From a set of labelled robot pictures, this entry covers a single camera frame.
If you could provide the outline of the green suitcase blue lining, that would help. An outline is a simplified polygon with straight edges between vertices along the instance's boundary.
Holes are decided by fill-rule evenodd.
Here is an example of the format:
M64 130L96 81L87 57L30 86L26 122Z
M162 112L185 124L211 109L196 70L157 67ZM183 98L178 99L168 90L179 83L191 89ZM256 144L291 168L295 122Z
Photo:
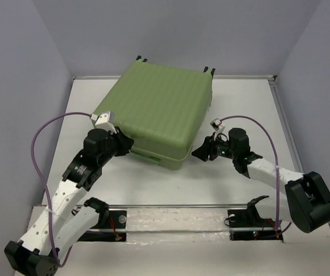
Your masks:
M134 140L131 152L178 170L189 157L212 103L213 76L133 61L93 114L114 113L114 125Z

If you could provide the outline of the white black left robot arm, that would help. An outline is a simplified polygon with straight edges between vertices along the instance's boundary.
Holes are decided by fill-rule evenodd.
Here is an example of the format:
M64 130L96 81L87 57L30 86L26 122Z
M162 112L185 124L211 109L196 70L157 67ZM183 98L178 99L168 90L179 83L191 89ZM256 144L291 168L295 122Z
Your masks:
M101 177L103 166L113 157L128 154L133 144L119 128L87 133L83 148L63 173L49 204L18 241L6 245L4 253L12 269L22 275L55 275L61 267L60 257L90 228L107 223L109 205L94 197L76 214L71 212Z

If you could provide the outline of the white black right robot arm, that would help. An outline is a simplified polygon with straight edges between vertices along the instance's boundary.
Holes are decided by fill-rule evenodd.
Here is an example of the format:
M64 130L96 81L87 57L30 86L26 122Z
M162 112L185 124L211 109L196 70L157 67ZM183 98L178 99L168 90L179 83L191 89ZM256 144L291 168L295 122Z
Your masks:
M217 157L232 160L241 175L281 191L287 199L287 215L282 219L293 223L304 233L311 233L330 222L330 191L322 176L279 168L251 150L245 130L233 128L228 139L213 133L191 154L207 162Z

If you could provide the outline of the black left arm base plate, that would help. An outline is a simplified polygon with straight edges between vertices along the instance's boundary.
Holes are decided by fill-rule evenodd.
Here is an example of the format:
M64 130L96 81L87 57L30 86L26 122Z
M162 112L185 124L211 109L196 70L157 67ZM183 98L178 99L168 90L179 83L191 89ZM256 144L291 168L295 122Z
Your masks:
M79 242L125 242L126 241L125 210L110 210L102 215L95 226L86 231Z

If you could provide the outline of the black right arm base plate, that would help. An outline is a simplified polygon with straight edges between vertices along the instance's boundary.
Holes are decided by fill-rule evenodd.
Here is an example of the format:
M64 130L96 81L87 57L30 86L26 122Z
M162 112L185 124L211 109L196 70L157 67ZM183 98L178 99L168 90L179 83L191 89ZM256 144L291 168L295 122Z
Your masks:
M229 228L231 241L283 241L283 234L274 229L274 221L249 218L247 209L229 209L224 224Z

